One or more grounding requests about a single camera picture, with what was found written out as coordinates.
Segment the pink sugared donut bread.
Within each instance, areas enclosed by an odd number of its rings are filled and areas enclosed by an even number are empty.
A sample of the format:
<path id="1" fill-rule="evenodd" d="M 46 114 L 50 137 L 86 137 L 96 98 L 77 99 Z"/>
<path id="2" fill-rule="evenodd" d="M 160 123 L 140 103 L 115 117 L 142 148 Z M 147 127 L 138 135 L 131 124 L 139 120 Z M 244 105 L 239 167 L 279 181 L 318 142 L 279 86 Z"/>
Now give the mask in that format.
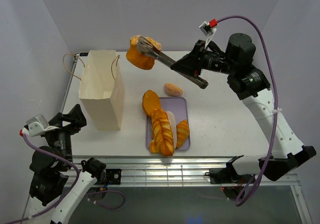
<path id="1" fill-rule="evenodd" d="M 170 97 L 180 97 L 183 94 L 183 90 L 172 83 L 165 83 L 163 89 Z"/>

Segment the metal serving tongs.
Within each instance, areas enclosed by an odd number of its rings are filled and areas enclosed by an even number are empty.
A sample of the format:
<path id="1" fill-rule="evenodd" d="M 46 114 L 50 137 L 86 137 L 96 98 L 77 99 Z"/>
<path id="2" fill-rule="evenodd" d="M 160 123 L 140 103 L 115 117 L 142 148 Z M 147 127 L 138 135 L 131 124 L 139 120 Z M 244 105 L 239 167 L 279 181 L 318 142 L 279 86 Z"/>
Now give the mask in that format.
<path id="1" fill-rule="evenodd" d="M 142 55 L 146 57 L 151 57 L 156 59 L 157 61 L 161 62 L 165 66 L 171 68 L 172 65 L 176 63 L 175 60 L 158 50 L 149 40 L 147 40 L 145 37 L 140 36 L 138 38 L 137 44 L 136 44 L 136 50 L 141 53 Z M 175 70 L 176 73 L 180 74 L 184 78 L 188 79 L 192 83 L 199 86 L 201 89 L 205 89 L 209 84 L 206 80 L 202 79 L 201 77 L 193 77 L 190 75 L 187 75 L 185 73 L 182 73 L 179 70 Z"/>

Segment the chunky orange bread loaf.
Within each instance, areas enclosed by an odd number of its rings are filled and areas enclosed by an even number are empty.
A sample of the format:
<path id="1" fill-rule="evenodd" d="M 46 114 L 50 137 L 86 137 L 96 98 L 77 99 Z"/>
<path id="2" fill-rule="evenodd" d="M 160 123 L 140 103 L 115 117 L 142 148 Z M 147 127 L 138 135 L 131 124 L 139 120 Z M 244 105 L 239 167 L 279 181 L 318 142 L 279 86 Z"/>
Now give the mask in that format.
<path id="1" fill-rule="evenodd" d="M 126 59 L 142 70 L 151 70 L 155 64 L 155 59 L 137 51 L 137 43 L 140 37 L 141 35 L 135 35 L 130 38 L 130 47 L 126 53 Z"/>

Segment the long twisted braided bread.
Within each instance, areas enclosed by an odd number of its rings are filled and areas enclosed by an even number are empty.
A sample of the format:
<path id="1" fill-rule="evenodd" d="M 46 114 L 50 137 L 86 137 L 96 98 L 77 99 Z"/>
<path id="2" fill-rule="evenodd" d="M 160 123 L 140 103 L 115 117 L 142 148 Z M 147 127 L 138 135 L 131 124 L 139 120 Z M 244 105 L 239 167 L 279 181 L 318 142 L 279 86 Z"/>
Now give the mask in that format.
<path id="1" fill-rule="evenodd" d="M 151 114 L 151 130 L 153 140 L 156 141 L 160 154 L 169 157 L 174 154 L 174 140 L 167 113 L 163 109 L 156 109 Z"/>

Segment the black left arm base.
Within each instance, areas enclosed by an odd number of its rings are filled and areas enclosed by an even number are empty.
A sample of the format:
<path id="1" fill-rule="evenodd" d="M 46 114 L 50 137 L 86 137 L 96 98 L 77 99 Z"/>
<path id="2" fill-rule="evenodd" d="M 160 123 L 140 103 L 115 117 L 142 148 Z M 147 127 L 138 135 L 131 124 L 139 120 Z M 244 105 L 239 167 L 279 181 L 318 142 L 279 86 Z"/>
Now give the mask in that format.
<path id="1" fill-rule="evenodd" d="M 122 170 L 120 168 L 107 168 L 101 174 L 97 181 L 98 185 L 120 185 L 122 178 Z"/>

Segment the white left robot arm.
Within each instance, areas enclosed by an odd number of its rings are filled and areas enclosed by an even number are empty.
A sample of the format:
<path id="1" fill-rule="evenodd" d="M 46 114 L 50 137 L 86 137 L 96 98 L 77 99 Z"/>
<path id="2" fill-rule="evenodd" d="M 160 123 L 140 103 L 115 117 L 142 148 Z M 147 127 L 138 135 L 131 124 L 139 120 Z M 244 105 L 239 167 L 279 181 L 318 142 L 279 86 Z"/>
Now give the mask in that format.
<path id="1" fill-rule="evenodd" d="M 71 136 L 87 125 L 81 106 L 69 113 L 57 113 L 51 120 L 39 114 L 26 122 L 20 135 L 28 146 L 28 137 L 44 137 L 46 146 L 34 147 L 30 170 L 30 210 L 32 224 L 67 224 L 87 191 L 106 179 L 106 165 L 91 157 L 73 163 Z"/>

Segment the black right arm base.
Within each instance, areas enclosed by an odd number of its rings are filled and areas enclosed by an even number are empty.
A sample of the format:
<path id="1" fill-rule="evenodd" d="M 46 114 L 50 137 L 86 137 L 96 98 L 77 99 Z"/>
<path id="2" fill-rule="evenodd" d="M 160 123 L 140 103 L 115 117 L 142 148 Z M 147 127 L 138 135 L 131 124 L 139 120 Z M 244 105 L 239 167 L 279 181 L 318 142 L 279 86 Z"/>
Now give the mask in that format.
<path id="1" fill-rule="evenodd" d="M 209 177 L 211 184 L 235 184 L 240 185 L 247 183 L 253 175 L 239 175 L 235 171 L 225 168 L 210 168 L 204 173 L 205 177 Z"/>

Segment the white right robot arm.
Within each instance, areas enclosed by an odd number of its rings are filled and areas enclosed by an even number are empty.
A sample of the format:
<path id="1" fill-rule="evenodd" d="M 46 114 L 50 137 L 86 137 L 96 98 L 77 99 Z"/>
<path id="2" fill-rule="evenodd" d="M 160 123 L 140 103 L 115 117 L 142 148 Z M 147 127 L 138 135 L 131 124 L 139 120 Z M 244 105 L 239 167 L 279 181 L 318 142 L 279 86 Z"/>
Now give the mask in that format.
<path id="1" fill-rule="evenodd" d="M 227 75 L 227 84 L 239 100 L 254 116 L 272 148 L 270 157 L 236 156 L 226 167 L 211 174 L 215 182 L 237 183 L 244 176 L 260 172 L 271 181 L 277 181 L 296 169 L 317 152 L 313 146 L 306 146 L 294 134 L 279 108 L 275 107 L 275 96 L 264 73 L 252 62 L 256 52 L 250 36 L 244 33 L 232 34 L 225 51 L 211 41 L 205 49 L 205 41 L 198 40 L 192 51 L 171 66 L 200 88 L 205 89 L 207 81 L 200 78 L 202 70 Z"/>

